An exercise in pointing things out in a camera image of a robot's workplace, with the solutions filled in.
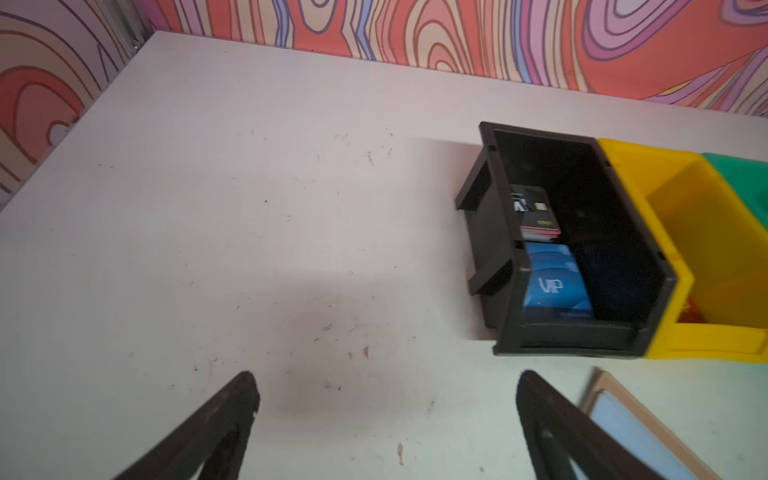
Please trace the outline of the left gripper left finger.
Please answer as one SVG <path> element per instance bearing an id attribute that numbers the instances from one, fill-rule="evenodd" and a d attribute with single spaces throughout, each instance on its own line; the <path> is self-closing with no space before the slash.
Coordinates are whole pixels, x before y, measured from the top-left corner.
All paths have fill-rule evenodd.
<path id="1" fill-rule="evenodd" d="M 236 479 L 260 404 L 256 380 L 242 371 L 120 473 L 119 479 Z"/>

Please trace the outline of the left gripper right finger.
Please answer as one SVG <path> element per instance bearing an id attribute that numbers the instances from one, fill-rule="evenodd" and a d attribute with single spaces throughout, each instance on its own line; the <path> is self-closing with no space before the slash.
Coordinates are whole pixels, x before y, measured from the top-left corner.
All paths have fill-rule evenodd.
<path id="1" fill-rule="evenodd" d="M 516 406 L 538 479 L 658 479 L 533 370 L 520 376 Z"/>

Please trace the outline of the blue VIP credit card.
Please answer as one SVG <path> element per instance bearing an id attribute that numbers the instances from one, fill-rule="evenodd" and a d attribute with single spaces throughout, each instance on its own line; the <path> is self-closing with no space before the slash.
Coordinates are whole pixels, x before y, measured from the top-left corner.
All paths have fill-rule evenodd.
<path id="1" fill-rule="evenodd" d="M 531 277 L 524 298 L 526 319 L 588 320 L 594 310 L 568 246 L 527 242 Z"/>

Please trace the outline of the tan leather card holder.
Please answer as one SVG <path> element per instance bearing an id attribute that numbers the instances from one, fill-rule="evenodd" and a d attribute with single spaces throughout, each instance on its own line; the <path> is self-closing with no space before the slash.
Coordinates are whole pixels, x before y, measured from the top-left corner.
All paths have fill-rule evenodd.
<path id="1" fill-rule="evenodd" d="M 595 368 L 580 409 L 613 440 L 664 479 L 718 475 L 610 373 Z"/>

